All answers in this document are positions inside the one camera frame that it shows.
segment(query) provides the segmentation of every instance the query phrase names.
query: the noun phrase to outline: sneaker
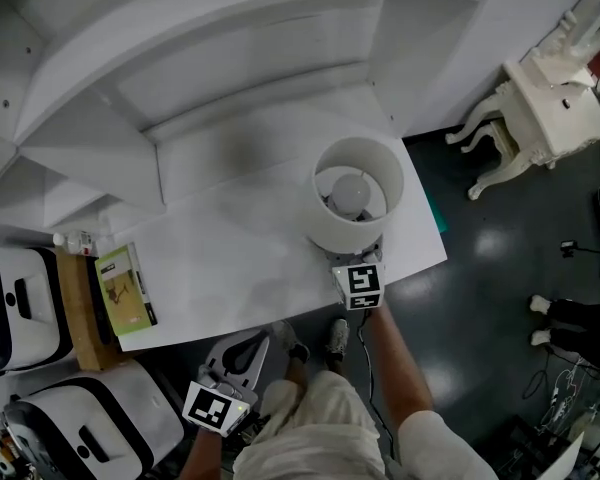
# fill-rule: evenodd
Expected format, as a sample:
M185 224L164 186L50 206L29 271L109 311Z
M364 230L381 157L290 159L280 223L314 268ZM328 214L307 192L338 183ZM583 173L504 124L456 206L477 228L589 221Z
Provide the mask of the sneaker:
M338 318L331 324L329 341L325 346L327 355L336 356L339 361L344 359L349 341L349 323L344 318Z
M279 320L271 324L271 330L276 338L276 341L280 344L282 349L289 355L289 357L297 357L303 363L309 360L309 348L302 343L296 336L296 332L293 327L286 320Z
M529 301L529 309L537 313L546 315L551 307L551 301L541 297L540 295L532 295Z
M551 330L545 329L544 331L534 331L531 334L531 346L537 347L538 345L544 345L545 343L551 342Z

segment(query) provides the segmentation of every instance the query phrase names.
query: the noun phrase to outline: light bulb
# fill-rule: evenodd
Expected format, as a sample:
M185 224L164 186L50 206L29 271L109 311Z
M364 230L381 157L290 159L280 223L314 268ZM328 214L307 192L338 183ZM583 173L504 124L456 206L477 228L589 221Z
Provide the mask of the light bulb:
M367 180L358 174L345 174L333 185L329 208L345 219L357 218L371 200Z

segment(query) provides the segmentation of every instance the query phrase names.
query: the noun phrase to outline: lamp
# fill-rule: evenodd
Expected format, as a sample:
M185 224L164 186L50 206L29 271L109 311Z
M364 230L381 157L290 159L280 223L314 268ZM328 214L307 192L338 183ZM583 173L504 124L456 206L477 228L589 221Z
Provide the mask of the lamp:
M330 184L334 173L337 179ZM325 251L347 309L382 302L382 233L403 191L400 161L389 147L368 138L335 142L311 170L303 194L305 234Z

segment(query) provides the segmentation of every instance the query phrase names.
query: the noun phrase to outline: chair leg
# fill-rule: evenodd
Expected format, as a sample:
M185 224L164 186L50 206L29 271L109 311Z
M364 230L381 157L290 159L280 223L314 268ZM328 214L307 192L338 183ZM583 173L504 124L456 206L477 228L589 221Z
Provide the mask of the chair leg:
M506 166L498 167L497 169L480 176L476 181L476 184L469 189L467 195L469 196L469 199L475 201L480 197L480 194L485 188L512 180L513 178L520 176L530 166L531 161L529 160L528 155L519 153L511 163Z
M493 132L493 128L491 127L490 124L485 124L484 126L481 126L480 128L478 128L478 130L476 131L476 134L473 136L473 139L471 139L471 143L468 146L462 146L460 148L460 151L462 151L463 153L469 153L470 151L473 151L475 149L475 147L478 145L478 143L482 140L482 137L485 136L489 136L489 137L493 137L494 132Z
M487 117L489 114L494 112L500 112L500 101L502 95L501 94L492 94L487 99L482 100L480 103L476 105L476 107L469 114L469 118L465 123L462 130L458 133L447 133L445 140L447 144L455 144L457 142L462 142L466 139L473 130L475 130L482 120Z

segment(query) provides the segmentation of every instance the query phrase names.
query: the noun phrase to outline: leg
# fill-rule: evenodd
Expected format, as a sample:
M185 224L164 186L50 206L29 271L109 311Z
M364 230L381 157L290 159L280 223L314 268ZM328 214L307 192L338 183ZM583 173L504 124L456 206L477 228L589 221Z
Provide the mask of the leg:
M551 302L546 314L567 324L600 329L600 304L587 306L572 300L556 300Z
M485 188L512 180L516 176L520 176L530 166L531 162L529 161L528 156L524 153L518 153L510 164L480 176L476 184L469 189L469 199L475 201L480 197L480 194Z
M592 365L600 368L600 335L598 333L552 329L550 343L562 350L577 352Z
M473 139L471 139L471 143L468 146L461 147L460 151L463 153L469 153L470 151L473 151L478 143L482 140L482 137L487 135L489 137L493 137L493 128L491 128L490 124L486 124L478 128L476 134L473 136Z
M286 320L274 322L271 324L271 329L282 349L289 355L285 380L297 384L306 391L307 372L304 365L309 360L309 349L298 340L293 327Z
M458 133L448 133L445 137L447 144L455 144L457 142L462 142L466 139L473 130L475 130L482 120L487 117L489 114L500 111L500 99L501 95L496 93L489 96L487 99L482 100L478 103L475 108L469 114L467 118L467 122L465 123L462 130Z
M349 341L349 323L344 318L338 318L331 324L331 330L329 331L329 342L326 344L326 357L325 362L327 368L345 377L344 370L342 369L342 361L347 350L347 343Z

